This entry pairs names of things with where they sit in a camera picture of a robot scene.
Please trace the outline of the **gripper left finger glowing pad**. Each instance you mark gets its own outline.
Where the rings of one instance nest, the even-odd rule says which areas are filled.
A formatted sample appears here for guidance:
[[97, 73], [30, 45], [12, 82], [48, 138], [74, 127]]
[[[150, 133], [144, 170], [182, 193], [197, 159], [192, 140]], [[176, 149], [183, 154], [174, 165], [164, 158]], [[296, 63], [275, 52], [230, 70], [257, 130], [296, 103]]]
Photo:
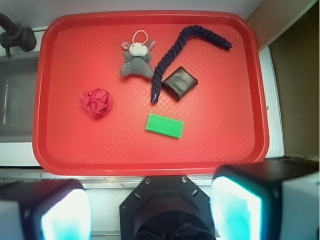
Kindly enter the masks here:
[[2, 240], [90, 240], [92, 207], [76, 179], [0, 185]]

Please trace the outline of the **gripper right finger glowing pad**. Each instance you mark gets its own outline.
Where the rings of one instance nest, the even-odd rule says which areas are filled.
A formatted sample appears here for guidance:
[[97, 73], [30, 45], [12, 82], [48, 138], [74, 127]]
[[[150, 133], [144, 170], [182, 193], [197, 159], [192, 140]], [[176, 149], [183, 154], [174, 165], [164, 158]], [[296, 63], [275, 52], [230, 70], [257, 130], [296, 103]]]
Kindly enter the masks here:
[[320, 164], [302, 158], [224, 164], [213, 175], [210, 209], [223, 240], [317, 240]]

